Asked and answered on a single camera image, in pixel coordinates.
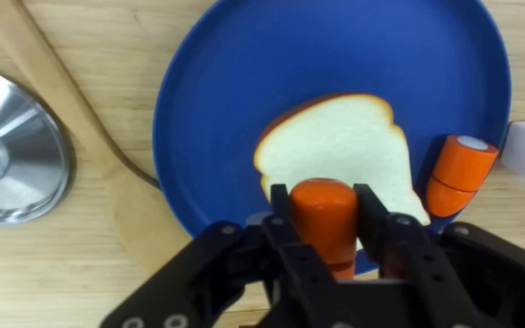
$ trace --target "stainless steel bowl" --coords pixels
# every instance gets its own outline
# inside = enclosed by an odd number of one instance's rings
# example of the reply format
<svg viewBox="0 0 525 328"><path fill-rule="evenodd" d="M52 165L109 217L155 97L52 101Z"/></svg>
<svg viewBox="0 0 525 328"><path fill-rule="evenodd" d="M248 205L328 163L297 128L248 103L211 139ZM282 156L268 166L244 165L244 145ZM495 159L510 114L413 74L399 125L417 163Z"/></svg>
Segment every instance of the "stainless steel bowl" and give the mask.
<svg viewBox="0 0 525 328"><path fill-rule="evenodd" d="M49 212L67 177L69 157L58 126L34 97L0 75L0 225Z"/></svg>

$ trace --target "blue plate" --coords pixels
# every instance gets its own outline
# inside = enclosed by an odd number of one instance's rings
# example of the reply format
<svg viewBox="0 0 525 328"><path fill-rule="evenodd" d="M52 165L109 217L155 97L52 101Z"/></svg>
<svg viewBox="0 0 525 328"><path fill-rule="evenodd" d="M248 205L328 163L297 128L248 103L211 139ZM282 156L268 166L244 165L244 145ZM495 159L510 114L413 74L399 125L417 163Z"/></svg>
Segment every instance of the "blue plate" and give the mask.
<svg viewBox="0 0 525 328"><path fill-rule="evenodd" d="M253 168L262 130L341 92L392 105L421 190L444 135L499 145L508 63L477 0L217 2L178 48L155 110L155 166L182 227L196 236L268 210Z"/></svg>

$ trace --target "slice of bread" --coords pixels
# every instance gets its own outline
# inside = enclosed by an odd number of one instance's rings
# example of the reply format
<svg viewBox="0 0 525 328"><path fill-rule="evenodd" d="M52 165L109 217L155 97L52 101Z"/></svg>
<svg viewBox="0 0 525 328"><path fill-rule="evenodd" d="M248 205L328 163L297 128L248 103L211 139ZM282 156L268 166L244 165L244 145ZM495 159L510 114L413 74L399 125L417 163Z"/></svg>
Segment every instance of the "slice of bread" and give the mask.
<svg viewBox="0 0 525 328"><path fill-rule="evenodd" d="M368 185L388 212L430 223L412 190L408 146L392 108L373 95L337 95L300 106L262 135L255 157L262 190L306 179Z"/></svg>

